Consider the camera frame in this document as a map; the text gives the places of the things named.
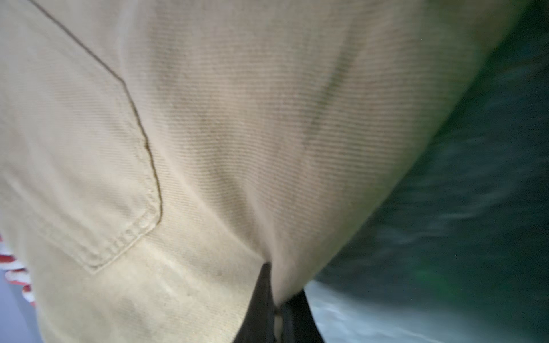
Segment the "green plastic basket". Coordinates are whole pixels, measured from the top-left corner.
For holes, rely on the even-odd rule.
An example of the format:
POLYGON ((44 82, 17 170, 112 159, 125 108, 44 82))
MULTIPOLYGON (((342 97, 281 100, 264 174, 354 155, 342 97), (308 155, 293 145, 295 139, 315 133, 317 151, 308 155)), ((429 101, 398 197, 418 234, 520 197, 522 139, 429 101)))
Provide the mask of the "green plastic basket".
POLYGON ((326 342, 548 341, 548 3, 308 284, 326 342))

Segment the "khaki pants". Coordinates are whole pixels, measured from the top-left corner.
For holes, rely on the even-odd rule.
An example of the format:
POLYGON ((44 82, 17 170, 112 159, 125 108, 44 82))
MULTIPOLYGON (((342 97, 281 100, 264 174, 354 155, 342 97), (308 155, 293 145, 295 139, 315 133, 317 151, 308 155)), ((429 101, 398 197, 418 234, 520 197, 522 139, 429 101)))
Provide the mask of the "khaki pants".
POLYGON ((412 167, 527 1, 3 1, 1 236, 46 342, 231 342, 412 167))

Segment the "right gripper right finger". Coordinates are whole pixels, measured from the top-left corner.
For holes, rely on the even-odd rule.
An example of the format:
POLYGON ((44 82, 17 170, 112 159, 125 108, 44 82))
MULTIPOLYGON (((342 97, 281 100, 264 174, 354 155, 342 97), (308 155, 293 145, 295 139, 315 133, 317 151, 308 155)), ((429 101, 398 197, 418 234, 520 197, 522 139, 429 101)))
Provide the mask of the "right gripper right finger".
POLYGON ((324 343, 304 290, 287 300, 281 307, 283 343, 324 343))

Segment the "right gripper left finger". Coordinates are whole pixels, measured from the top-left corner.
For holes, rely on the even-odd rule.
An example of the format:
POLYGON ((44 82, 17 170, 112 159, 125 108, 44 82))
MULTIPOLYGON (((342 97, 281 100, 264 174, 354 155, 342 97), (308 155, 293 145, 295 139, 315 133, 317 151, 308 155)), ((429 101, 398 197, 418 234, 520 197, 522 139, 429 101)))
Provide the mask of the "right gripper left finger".
POLYGON ((242 325, 234 343, 275 343, 275 315, 271 264, 262 266, 242 325))

